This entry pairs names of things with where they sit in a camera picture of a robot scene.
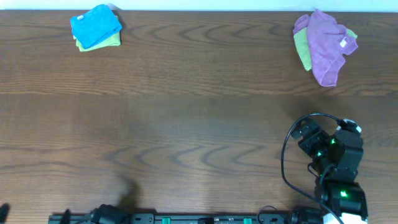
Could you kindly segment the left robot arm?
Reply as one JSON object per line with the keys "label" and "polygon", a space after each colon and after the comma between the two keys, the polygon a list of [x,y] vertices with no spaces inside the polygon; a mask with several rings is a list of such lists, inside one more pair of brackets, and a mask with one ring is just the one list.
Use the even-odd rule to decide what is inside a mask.
{"label": "left robot arm", "polygon": [[118,208],[102,204],[98,208],[95,208],[90,213],[83,215],[82,218],[74,220],[72,213],[69,209],[66,209],[61,216],[59,224],[129,224],[130,215],[125,213]]}

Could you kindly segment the blue microfiber cloth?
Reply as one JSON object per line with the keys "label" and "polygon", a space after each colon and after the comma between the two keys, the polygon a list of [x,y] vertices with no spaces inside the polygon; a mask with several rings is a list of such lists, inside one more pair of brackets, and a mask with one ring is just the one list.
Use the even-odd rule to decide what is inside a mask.
{"label": "blue microfiber cloth", "polygon": [[105,4],[72,17],[70,24],[72,35],[85,50],[101,44],[122,29],[118,17]]}

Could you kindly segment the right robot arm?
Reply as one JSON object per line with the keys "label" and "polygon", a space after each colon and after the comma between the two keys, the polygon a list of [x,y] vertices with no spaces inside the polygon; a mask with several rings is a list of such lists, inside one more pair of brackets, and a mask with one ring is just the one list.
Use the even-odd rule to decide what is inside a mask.
{"label": "right robot arm", "polygon": [[317,172],[315,199],[320,210],[305,208],[297,223],[367,223],[364,190],[355,181],[364,154],[361,128],[350,119],[339,119],[334,134],[328,134],[311,118],[299,121],[290,134],[311,159]]}

